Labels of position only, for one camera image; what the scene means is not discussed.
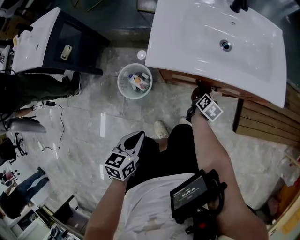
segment black faucet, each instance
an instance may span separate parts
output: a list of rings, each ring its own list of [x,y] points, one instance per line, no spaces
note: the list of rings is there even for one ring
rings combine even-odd
[[[243,9],[245,12],[248,11],[247,0],[234,0],[230,5],[230,8],[233,12],[239,13],[240,9]]]

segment white plastic basket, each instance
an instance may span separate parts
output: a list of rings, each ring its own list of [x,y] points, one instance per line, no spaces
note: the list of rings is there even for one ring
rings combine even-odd
[[[145,73],[150,77],[150,86],[145,92],[136,92],[132,89],[131,83],[129,82],[129,75],[135,73]],[[153,83],[152,74],[147,67],[139,63],[132,63],[124,67],[118,76],[118,88],[123,96],[129,99],[140,99],[148,94],[151,90]]]

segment sink drain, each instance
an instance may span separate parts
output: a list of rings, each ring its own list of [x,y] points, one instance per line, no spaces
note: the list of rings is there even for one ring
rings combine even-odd
[[[225,51],[225,52],[229,52],[229,51],[231,51],[231,43],[230,42],[228,42],[227,40],[221,40],[220,41],[220,47],[221,47],[221,49],[223,50],[223,51]]]

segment white sink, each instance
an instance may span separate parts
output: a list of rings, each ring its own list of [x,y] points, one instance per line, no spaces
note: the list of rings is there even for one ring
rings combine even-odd
[[[229,5],[226,0],[159,0],[146,66],[215,79],[283,107],[282,30],[252,9],[235,13]],[[222,43],[231,46],[222,49]]]

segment black shorts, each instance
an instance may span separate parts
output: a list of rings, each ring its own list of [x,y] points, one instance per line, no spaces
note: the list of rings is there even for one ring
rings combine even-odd
[[[165,151],[159,152],[159,145],[146,137],[139,155],[137,170],[127,183],[126,192],[147,180],[199,171],[195,153],[193,130],[190,125],[179,124],[168,138]]]

